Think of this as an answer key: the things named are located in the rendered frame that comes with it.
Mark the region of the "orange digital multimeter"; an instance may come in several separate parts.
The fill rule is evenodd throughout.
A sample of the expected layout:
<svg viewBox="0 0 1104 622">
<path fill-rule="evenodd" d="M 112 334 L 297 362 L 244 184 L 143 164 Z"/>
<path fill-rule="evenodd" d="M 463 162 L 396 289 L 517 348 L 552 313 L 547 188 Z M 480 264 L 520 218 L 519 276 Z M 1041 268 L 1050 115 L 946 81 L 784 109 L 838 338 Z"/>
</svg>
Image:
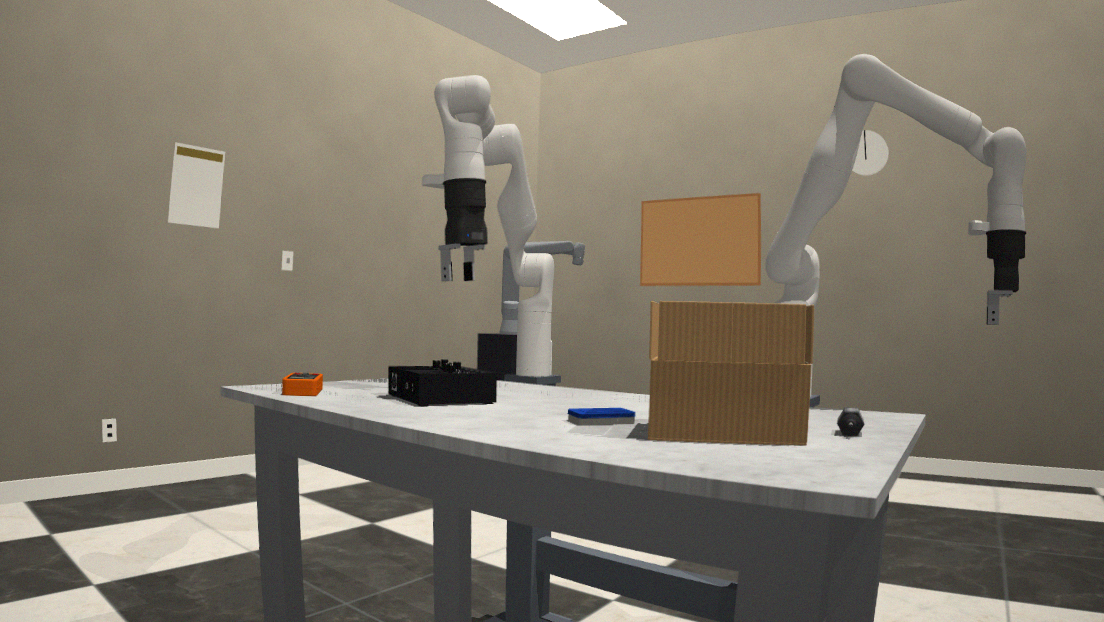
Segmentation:
<svg viewBox="0 0 1104 622">
<path fill-rule="evenodd" d="M 323 375 L 291 373 L 282 379 L 283 396 L 318 396 L 322 389 Z"/>
</svg>

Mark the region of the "brown cardboard box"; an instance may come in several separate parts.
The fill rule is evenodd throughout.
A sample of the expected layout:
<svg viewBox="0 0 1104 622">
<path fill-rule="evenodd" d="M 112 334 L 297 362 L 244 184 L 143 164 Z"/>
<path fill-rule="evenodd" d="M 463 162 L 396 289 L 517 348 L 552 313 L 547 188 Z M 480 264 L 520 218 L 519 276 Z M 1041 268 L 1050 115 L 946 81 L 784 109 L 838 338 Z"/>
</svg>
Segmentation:
<svg viewBox="0 0 1104 622">
<path fill-rule="evenodd" d="M 813 338 L 814 305 L 651 301 L 648 440 L 807 445 Z"/>
</svg>

